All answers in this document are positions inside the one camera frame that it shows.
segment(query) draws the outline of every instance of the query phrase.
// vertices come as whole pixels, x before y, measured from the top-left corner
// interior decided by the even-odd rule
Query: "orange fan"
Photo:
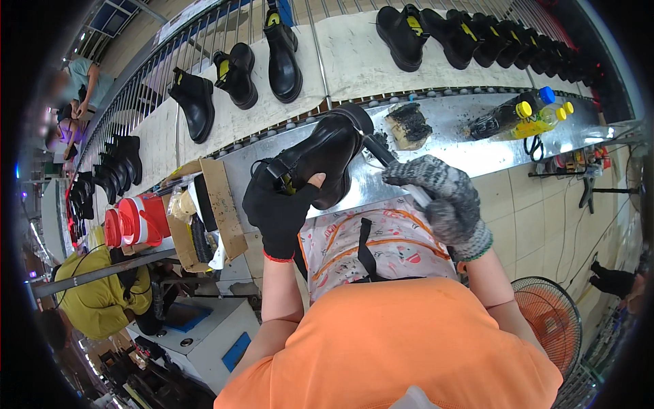
[[[565,380],[581,350],[581,316],[568,293],[544,277],[525,277],[511,283],[515,300],[547,356]]]

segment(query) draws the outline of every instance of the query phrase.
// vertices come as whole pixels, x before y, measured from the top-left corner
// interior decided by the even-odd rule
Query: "blue bottle cap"
[[[552,88],[548,86],[544,86],[539,90],[539,95],[540,99],[543,100],[544,103],[547,105],[554,103],[555,97],[554,97],[554,91],[552,91]]]

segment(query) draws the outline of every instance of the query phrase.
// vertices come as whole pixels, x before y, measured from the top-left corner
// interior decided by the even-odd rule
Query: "yellow bottle cap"
[[[563,111],[566,111],[566,114],[570,115],[574,113],[574,107],[572,106],[572,102],[566,102],[563,104]]]
[[[557,109],[556,112],[558,120],[566,120],[566,118],[568,118],[568,115],[566,115],[566,111],[564,111],[563,108]]]
[[[532,114],[531,105],[527,101],[522,101],[515,106],[515,112],[524,119]]]

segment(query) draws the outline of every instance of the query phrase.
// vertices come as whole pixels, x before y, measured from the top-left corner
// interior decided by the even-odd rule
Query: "human hand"
[[[88,102],[84,101],[84,102],[80,103],[79,107],[77,107],[77,110],[75,111],[76,114],[77,114],[77,117],[75,119],[82,118],[82,116],[84,116],[84,114],[86,114],[86,111],[88,111]]]
[[[291,262],[298,233],[307,218],[307,212],[318,196],[324,173],[316,173],[309,183],[294,195],[275,191],[275,179],[262,162],[254,171],[245,196],[243,210],[248,222],[258,227],[264,243],[264,254],[277,262]]]
[[[479,194],[468,174],[431,155],[394,163],[382,173],[390,185],[422,187],[433,199],[422,209],[434,236],[453,248],[459,261],[481,257],[491,248],[492,232],[479,215]]]

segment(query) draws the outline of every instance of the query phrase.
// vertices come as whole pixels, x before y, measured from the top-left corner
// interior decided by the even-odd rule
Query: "glue brush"
[[[364,146],[366,149],[372,153],[372,156],[376,157],[382,166],[387,168],[390,164],[398,162],[398,160],[395,159],[395,156],[393,156],[381,142],[376,140],[374,136],[365,135],[362,130],[357,131],[361,136],[363,136]],[[429,203],[432,201],[431,197],[429,197],[429,195],[420,186],[404,185],[401,187],[410,193],[415,201],[423,207],[427,207],[427,205],[429,205]]]

